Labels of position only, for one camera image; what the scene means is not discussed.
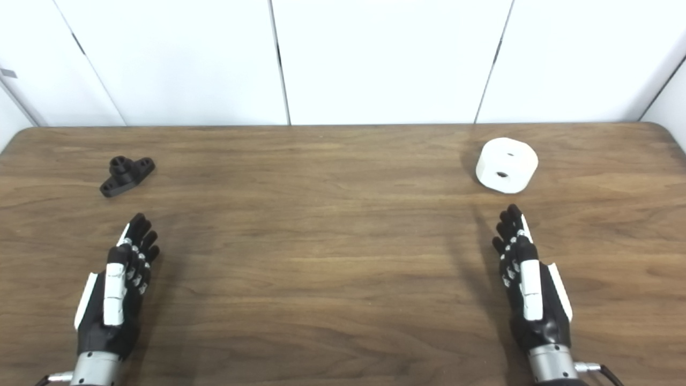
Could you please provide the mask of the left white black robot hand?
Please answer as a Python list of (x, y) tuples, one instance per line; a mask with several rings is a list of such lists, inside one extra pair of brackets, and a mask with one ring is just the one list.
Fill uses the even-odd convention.
[(159, 256), (158, 235), (143, 213), (125, 226), (107, 253), (106, 266), (90, 273), (75, 315), (77, 354), (106, 352), (125, 360), (140, 336), (140, 312)]

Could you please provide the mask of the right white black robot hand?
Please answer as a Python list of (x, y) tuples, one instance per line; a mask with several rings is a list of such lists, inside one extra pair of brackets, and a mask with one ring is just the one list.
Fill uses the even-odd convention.
[(572, 312), (556, 266), (539, 259), (524, 214), (508, 205), (492, 241), (499, 256), (499, 276), (511, 308), (510, 330), (520, 349), (543, 345), (571, 347)]

